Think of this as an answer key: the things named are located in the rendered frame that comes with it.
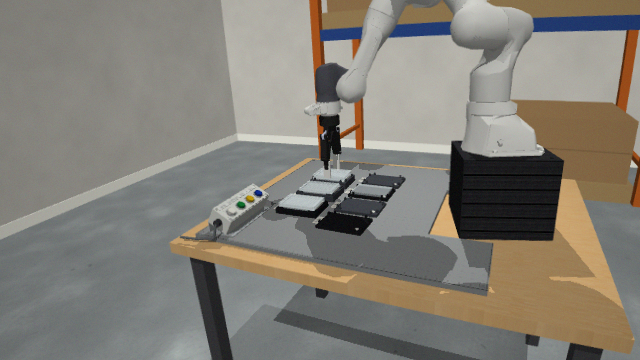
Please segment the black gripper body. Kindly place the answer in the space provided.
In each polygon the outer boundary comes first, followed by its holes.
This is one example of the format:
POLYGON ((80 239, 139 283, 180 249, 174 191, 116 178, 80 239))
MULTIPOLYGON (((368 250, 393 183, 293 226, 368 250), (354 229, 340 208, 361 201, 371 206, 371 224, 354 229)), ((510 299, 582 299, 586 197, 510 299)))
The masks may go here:
POLYGON ((336 126, 340 124, 339 115, 336 116, 319 116, 319 124, 323 127, 323 133, 327 131, 328 140, 331 139, 331 131, 336 130, 336 126))

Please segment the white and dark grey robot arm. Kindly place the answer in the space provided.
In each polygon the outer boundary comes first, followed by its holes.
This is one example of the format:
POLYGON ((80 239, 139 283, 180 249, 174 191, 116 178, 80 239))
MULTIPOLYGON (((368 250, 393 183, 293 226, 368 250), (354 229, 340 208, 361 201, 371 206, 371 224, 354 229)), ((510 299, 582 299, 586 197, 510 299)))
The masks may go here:
MULTIPOLYGON (((316 103, 306 107, 304 113, 336 116, 343 109, 340 99, 358 103, 365 96, 367 74, 377 52, 395 29, 405 6, 432 8, 440 1, 372 0, 350 68, 337 63, 320 65, 315 73, 316 103)), ((532 36, 533 18, 519 9, 493 6, 487 0, 443 1, 453 13, 452 40, 471 50, 484 49, 470 73, 461 149, 487 157, 543 155, 534 129, 515 114, 517 104, 510 101, 516 58, 532 36)))

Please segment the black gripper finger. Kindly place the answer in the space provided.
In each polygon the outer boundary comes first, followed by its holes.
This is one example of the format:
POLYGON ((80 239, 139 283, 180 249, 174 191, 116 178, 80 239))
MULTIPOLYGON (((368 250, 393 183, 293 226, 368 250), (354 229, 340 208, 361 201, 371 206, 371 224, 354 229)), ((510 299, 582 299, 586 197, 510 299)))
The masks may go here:
POLYGON ((331 139, 328 141, 327 131, 320 134, 320 160, 323 161, 324 178, 331 178, 330 152, 334 131, 331 131, 331 139))
POLYGON ((334 130, 335 138, 331 143, 333 151, 333 169, 340 169, 340 154, 341 154, 341 141, 340 141, 340 127, 334 130), (339 147, 338 147, 339 146, 339 147))

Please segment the grey button panel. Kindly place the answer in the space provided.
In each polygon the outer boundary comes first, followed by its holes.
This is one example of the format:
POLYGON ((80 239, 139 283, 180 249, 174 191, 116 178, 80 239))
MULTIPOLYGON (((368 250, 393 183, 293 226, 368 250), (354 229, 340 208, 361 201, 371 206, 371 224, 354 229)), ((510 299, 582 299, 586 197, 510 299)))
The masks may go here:
POLYGON ((180 236, 180 238, 214 240, 216 234, 234 237, 271 208, 265 207, 268 197, 268 193, 255 184, 251 184, 212 209, 208 225, 213 237, 180 236))

